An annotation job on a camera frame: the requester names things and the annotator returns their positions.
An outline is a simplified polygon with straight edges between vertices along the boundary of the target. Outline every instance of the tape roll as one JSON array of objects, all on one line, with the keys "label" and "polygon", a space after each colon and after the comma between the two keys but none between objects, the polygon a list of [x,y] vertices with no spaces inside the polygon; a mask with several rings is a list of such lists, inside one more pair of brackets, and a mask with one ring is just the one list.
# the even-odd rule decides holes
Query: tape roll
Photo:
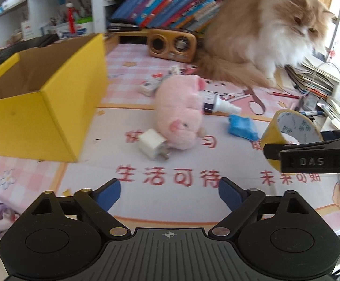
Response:
[{"label": "tape roll", "polygon": [[[300,144],[323,141],[321,133],[307,117],[294,110],[284,109],[274,114],[261,137],[261,148],[263,149],[268,143],[289,144],[282,133],[292,136]],[[279,160],[267,159],[267,161],[281,172]]]}]

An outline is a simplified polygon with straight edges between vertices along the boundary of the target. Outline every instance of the cat's eye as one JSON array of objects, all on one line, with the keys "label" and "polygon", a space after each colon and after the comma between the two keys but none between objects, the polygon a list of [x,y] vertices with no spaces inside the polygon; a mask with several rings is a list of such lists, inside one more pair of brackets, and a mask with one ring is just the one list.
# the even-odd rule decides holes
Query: cat's eye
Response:
[{"label": "cat's eye", "polygon": [[299,17],[294,17],[294,20],[297,24],[301,24],[302,20]]}]

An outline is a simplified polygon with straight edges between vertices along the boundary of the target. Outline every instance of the red pencil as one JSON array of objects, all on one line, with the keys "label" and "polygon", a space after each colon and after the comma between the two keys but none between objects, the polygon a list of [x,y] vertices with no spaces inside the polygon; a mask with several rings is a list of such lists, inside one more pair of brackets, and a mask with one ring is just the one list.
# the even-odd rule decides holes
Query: red pencil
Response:
[{"label": "red pencil", "polygon": [[287,97],[287,98],[295,98],[295,99],[300,98],[300,96],[296,96],[292,94],[284,94],[284,93],[276,93],[276,92],[268,92],[268,94],[274,95],[274,96],[280,96],[280,97]]}]

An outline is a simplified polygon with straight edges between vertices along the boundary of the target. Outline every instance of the cat's tail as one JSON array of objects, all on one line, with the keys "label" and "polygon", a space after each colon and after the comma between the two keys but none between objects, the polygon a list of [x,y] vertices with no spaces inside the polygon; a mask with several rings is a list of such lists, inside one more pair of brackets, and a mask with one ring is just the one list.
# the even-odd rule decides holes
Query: cat's tail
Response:
[{"label": "cat's tail", "polygon": [[197,74],[202,78],[231,82],[237,86],[270,87],[270,81],[253,63],[231,63],[210,55],[203,48],[197,50]]}]

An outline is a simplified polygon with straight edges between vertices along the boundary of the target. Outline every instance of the yellow cardboard box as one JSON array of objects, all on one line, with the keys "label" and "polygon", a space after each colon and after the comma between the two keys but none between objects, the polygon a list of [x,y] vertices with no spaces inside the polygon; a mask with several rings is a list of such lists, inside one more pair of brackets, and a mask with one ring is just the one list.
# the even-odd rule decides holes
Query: yellow cardboard box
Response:
[{"label": "yellow cardboard box", "polygon": [[10,57],[0,65],[0,155],[77,161],[107,82],[101,34]]}]

